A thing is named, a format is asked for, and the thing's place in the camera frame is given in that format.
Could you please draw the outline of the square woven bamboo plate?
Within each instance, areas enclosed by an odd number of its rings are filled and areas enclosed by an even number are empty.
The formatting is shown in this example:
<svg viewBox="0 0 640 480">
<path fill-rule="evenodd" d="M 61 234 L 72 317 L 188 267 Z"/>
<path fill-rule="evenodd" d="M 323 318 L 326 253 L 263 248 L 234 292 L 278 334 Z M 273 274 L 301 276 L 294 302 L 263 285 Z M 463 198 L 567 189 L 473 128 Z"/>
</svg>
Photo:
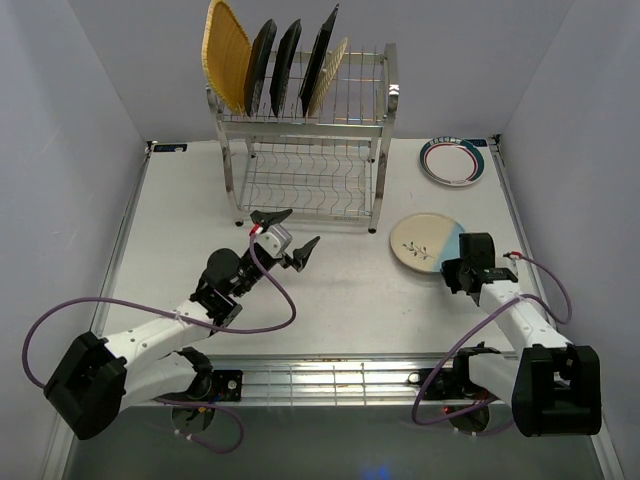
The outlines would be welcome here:
<svg viewBox="0 0 640 480">
<path fill-rule="evenodd" d="M 244 84 L 251 44 L 226 1 L 210 2 L 201 48 L 208 85 L 236 115 L 245 111 Z"/>
</svg>

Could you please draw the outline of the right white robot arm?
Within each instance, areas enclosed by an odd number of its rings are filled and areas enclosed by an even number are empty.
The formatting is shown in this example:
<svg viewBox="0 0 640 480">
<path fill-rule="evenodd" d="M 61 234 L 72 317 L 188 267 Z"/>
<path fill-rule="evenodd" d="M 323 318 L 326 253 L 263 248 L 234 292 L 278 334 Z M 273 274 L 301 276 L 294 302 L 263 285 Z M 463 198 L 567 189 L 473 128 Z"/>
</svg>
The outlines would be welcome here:
<svg viewBox="0 0 640 480">
<path fill-rule="evenodd" d="M 557 332 L 524 293 L 510 267 L 497 263 L 488 233 L 462 233 L 459 256 L 441 266 L 452 293 L 464 292 L 492 316 L 517 354 L 492 347 L 458 349 L 451 382 L 464 397 L 485 389 L 508 404 L 527 437 L 595 435 L 602 425 L 600 360 L 590 346 Z"/>
</svg>

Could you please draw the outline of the beige floral square plate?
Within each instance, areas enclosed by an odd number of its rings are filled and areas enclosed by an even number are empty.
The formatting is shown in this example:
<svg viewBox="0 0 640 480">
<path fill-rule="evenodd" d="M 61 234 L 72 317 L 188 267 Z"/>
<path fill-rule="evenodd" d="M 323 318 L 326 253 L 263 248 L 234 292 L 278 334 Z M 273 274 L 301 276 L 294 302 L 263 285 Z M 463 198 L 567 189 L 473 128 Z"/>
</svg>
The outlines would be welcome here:
<svg viewBox="0 0 640 480">
<path fill-rule="evenodd" d="M 311 50 L 307 69 L 299 91 L 302 114 L 306 116 L 310 111 L 311 97 L 318 81 L 320 71 L 326 56 L 329 41 L 338 15 L 339 5 L 336 4 L 329 17 L 321 25 Z"/>
</svg>

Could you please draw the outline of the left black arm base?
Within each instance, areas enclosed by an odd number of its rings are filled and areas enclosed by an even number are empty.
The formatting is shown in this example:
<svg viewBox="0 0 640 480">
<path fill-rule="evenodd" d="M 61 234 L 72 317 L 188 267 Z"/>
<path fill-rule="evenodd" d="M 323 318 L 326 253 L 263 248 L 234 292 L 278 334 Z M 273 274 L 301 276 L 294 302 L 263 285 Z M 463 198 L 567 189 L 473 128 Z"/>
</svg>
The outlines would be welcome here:
<svg viewBox="0 0 640 480">
<path fill-rule="evenodd" d="M 208 403 L 240 401 L 243 376 L 242 370 L 210 370 L 198 373 L 187 390 L 187 397 Z"/>
</svg>

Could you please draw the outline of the cream and blue round plate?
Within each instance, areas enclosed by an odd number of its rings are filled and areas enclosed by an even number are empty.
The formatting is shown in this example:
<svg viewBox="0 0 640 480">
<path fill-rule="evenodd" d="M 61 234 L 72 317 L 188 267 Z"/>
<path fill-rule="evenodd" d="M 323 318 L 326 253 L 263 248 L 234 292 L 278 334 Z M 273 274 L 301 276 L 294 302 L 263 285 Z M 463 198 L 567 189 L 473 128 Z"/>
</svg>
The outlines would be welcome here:
<svg viewBox="0 0 640 480">
<path fill-rule="evenodd" d="M 426 274 L 439 274 L 442 263 L 456 259 L 459 235 L 464 227 L 438 213 L 417 213 L 399 220 L 390 232 L 390 247 L 406 267 Z"/>
</svg>

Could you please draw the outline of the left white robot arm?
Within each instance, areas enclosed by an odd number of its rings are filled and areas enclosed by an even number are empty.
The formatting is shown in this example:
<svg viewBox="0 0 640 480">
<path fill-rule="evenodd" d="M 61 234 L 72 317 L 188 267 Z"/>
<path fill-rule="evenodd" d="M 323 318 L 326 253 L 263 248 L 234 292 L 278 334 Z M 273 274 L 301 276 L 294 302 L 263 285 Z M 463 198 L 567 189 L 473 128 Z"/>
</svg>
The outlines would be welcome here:
<svg viewBox="0 0 640 480">
<path fill-rule="evenodd" d="M 72 341 L 42 389 L 78 439 L 97 436 L 121 412 L 147 401 L 193 409 L 214 405 L 213 366 L 193 345 L 215 333 L 239 334 L 231 325 L 242 311 L 238 298 L 261 279 L 275 284 L 273 267 L 306 267 L 320 239 L 292 249 L 283 225 L 291 213 L 252 212 L 245 253 L 212 252 L 195 290 L 176 309 L 121 301 L 154 319 L 106 337 L 86 332 Z"/>
</svg>

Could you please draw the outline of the black floral square plate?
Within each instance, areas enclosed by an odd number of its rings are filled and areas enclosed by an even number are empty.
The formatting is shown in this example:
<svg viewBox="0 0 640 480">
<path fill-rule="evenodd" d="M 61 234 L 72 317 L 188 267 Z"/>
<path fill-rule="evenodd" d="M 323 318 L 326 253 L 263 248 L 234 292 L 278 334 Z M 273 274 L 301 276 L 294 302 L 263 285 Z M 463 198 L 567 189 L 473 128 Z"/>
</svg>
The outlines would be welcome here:
<svg viewBox="0 0 640 480">
<path fill-rule="evenodd" d="M 295 20 L 280 40 L 270 85 L 271 111 L 278 118 L 286 100 L 289 76 L 302 32 L 301 20 Z"/>
<path fill-rule="evenodd" d="M 247 116 L 256 114 L 262 95 L 266 69 L 277 33 L 273 19 L 267 20 L 254 39 L 244 83 L 244 107 Z"/>
</svg>

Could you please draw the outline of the white plate teal red rim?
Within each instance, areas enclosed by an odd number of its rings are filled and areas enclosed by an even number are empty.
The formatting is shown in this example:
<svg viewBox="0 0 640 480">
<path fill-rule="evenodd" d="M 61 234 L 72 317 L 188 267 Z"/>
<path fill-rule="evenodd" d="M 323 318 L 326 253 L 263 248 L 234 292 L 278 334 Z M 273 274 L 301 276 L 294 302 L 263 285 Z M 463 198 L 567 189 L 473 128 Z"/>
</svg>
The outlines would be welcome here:
<svg viewBox="0 0 640 480">
<path fill-rule="evenodd" d="M 481 148 L 465 139 L 441 136 L 426 142 L 419 154 L 419 165 L 432 181 L 452 188 L 471 186 L 485 172 Z"/>
</svg>

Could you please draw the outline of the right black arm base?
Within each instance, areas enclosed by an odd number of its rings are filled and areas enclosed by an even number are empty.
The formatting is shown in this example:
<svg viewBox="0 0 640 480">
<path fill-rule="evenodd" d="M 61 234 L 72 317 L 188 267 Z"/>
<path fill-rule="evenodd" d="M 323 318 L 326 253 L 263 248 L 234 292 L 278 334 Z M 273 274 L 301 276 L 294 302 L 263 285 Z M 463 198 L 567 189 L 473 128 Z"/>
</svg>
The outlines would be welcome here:
<svg viewBox="0 0 640 480">
<path fill-rule="evenodd" d="M 421 389 L 423 383 L 432 372 L 432 368 L 422 368 L 408 375 L 407 383 Z M 425 390 L 423 400 L 459 400 L 478 398 L 481 395 L 479 387 L 465 387 L 457 378 L 452 368 L 443 368 Z"/>
</svg>

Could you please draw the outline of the round woven bamboo plate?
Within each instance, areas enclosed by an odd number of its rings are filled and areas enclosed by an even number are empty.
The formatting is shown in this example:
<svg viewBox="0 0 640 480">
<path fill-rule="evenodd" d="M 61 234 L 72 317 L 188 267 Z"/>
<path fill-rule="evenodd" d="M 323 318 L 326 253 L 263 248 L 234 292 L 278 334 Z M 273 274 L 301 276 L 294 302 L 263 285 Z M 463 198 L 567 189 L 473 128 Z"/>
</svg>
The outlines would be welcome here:
<svg viewBox="0 0 640 480">
<path fill-rule="evenodd" d="M 348 43 L 349 39 L 344 37 L 339 45 L 326 55 L 324 66 L 320 71 L 318 82 L 314 87 L 314 91 L 309 102 L 307 110 L 308 117 L 315 116 L 322 106 L 324 99 L 329 92 L 331 83 L 338 73 L 339 67 L 346 53 Z"/>
</svg>

